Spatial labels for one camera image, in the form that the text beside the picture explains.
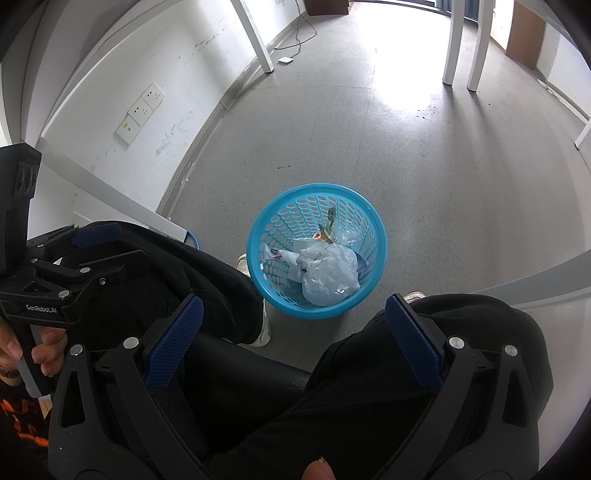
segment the bracelet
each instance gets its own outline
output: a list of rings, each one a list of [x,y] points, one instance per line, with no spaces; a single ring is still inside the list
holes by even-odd
[[[0,366],[0,377],[18,378],[20,375],[21,373],[18,370],[6,370],[4,367]]]

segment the blue cable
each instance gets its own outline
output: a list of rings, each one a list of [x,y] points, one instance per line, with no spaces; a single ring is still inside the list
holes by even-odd
[[[189,232],[188,230],[187,230],[187,235],[188,235],[188,236],[191,238],[191,240],[193,240],[193,242],[195,242],[195,248],[196,248],[197,250],[201,250],[201,249],[199,248],[199,242],[197,241],[197,238],[195,237],[195,235],[193,235],[193,234],[192,234],[191,232]]]

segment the trash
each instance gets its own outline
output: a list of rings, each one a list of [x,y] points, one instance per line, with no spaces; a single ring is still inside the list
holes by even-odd
[[[303,272],[301,271],[300,266],[297,264],[297,258],[299,256],[299,254],[290,252],[289,250],[277,250],[275,248],[269,248],[269,246],[265,244],[265,260],[280,260],[285,262],[289,265],[289,269],[287,270],[287,278],[289,280],[302,283]]]
[[[360,289],[357,257],[349,247],[319,242],[300,252],[302,292],[314,305],[330,307]]]
[[[293,252],[270,248],[265,244],[264,259],[288,265],[287,278],[302,284],[306,300],[329,307],[340,303],[360,289],[359,275],[368,266],[355,249],[359,240],[351,222],[335,225],[336,210],[330,208],[326,225],[312,238],[294,238]]]

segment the gray speckled floor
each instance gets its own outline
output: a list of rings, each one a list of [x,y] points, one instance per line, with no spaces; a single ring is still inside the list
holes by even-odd
[[[591,247],[582,221],[591,218],[591,142],[575,149],[582,122],[532,72],[491,44],[470,93],[476,28],[466,25],[454,86],[445,87],[450,20],[418,9],[357,3],[347,17],[311,21],[318,36],[293,63],[255,79],[223,118],[173,221],[233,263],[276,195],[337,183],[376,207],[388,264],[374,292],[340,318],[269,309],[273,339],[258,353],[310,369],[392,292],[475,291]]]

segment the white table leg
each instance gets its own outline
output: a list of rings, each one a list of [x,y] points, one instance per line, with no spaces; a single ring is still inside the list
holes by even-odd
[[[478,35],[476,36],[476,50],[472,59],[472,68],[468,77],[468,90],[475,92],[480,83],[488,42],[491,38],[492,14],[495,7],[494,0],[480,0],[478,10]]]
[[[581,132],[581,134],[579,135],[577,140],[574,141],[574,146],[577,147],[577,149],[580,148],[581,143],[583,142],[583,140],[585,139],[585,137],[589,133],[589,130],[591,130],[591,119],[589,119],[589,121],[587,121],[587,125],[585,126],[585,128],[583,129],[583,131]]]
[[[269,52],[267,52],[267,47],[262,42],[261,34],[259,33],[254,20],[252,19],[250,10],[248,9],[245,0],[230,1],[232,2],[232,5],[234,5],[234,9],[238,14],[240,22],[242,22],[244,30],[246,30],[246,34],[248,35],[248,39],[251,41],[252,48],[255,49],[256,56],[261,62],[263,72],[271,73],[274,69],[273,63],[271,62],[271,57],[269,56]]]
[[[443,83],[451,85],[456,74],[457,58],[460,55],[460,42],[464,28],[464,12],[466,0],[452,1],[452,23],[449,27],[449,43],[447,44],[447,59],[443,72]]]

